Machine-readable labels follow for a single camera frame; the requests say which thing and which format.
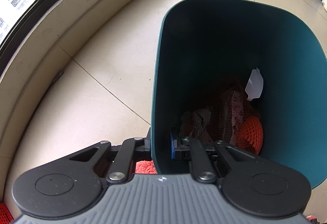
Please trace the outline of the dark green trash bin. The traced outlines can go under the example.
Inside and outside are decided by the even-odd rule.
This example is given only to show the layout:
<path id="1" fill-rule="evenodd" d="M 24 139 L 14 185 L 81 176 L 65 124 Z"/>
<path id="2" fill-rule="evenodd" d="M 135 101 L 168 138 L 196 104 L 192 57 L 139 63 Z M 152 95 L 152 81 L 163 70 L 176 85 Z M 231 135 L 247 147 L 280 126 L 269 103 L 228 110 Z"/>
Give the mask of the dark green trash bin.
<path id="1" fill-rule="evenodd" d="M 326 179 L 326 57 L 314 33 L 283 9 L 246 0 L 184 0 L 165 15 L 153 81 L 151 154 L 161 174 L 188 164 L 171 157 L 173 129 L 197 109 L 220 112 L 223 92 L 253 69 L 263 92 L 252 101 L 263 126 L 261 156 Z"/>

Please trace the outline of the orange foam fruit net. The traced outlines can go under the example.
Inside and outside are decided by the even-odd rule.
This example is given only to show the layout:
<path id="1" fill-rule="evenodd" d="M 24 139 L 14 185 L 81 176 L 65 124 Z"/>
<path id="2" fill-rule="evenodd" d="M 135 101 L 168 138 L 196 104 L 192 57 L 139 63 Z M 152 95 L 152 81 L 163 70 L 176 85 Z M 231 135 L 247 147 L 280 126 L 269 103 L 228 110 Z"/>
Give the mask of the orange foam fruit net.
<path id="1" fill-rule="evenodd" d="M 263 145 L 263 128 L 258 117 L 248 117 L 236 132 L 236 146 L 258 155 Z"/>

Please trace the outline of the white paper scrap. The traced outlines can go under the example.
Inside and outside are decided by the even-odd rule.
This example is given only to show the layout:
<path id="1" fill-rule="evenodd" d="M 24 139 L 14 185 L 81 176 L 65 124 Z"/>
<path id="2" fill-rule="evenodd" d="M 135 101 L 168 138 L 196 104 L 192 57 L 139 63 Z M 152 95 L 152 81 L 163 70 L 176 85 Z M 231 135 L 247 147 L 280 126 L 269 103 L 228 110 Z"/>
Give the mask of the white paper scrap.
<path id="1" fill-rule="evenodd" d="M 245 87 L 245 92 L 248 96 L 247 101 L 260 98 L 263 91 L 263 84 L 264 81 L 259 68 L 253 69 Z"/>

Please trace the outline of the red fluffy slipper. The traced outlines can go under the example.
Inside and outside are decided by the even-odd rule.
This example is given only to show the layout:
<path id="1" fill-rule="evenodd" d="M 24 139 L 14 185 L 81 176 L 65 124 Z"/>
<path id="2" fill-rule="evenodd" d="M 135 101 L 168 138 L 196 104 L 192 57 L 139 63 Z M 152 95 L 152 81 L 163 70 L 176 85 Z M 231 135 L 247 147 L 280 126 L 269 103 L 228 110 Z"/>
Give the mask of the red fluffy slipper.
<path id="1" fill-rule="evenodd" d="M 135 167 L 135 174 L 157 174 L 153 161 L 138 161 Z"/>

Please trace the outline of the red mesh net bag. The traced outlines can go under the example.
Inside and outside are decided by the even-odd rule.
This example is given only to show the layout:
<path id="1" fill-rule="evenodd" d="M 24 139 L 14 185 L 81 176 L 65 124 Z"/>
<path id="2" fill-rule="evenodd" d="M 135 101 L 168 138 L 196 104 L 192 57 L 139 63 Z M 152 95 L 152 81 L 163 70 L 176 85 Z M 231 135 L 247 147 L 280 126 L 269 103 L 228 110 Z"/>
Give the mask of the red mesh net bag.
<path id="1" fill-rule="evenodd" d="M 213 105 L 195 109 L 182 117 L 179 137 L 199 139 L 204 145 L 215 142 L 236 146 L 236 132 L 250 116 L 259 118 L 259 113 L 247 101 L 247 96 L 240 88 L 223 92 Z"/>

